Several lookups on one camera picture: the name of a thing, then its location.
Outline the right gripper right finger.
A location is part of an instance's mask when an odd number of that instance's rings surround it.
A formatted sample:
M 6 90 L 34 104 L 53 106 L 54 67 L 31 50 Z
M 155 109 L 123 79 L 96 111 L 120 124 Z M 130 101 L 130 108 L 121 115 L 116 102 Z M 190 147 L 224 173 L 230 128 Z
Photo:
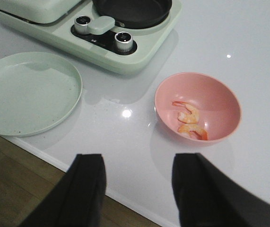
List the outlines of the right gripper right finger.
M 172 188 L 182 227 L 270 227 L 270 204 L 200 153 L 175 155 Z

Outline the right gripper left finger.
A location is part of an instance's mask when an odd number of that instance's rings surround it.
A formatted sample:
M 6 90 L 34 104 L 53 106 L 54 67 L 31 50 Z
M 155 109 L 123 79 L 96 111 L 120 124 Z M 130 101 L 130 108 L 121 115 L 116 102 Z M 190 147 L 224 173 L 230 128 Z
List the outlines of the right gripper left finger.
M 106 190 L 102 155 L 78 154 L 22 227 L 98 227 Z

